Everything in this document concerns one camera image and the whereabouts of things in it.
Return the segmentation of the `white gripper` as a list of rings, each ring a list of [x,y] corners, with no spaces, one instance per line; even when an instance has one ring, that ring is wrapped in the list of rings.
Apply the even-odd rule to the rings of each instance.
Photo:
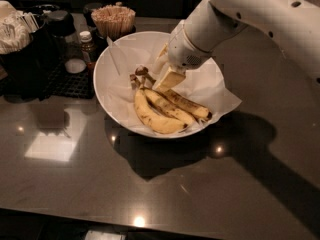
[[[180,84],[186,78],[185,69],[199,68],[211,56],[213,46],[214,36],[207,21],[181,20],[156,57],[152,72],[159,74],[168,58],[175,66],[163,67],[153,89],[167,91]]]

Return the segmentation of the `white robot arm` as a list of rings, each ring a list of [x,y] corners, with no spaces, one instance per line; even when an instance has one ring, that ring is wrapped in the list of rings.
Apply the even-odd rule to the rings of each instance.
[[[252,26],[307,75],[320,78],[320,7],[306,0],[202,0],[171,32],[156,90],[167,91],[199,68],[222,42]]]

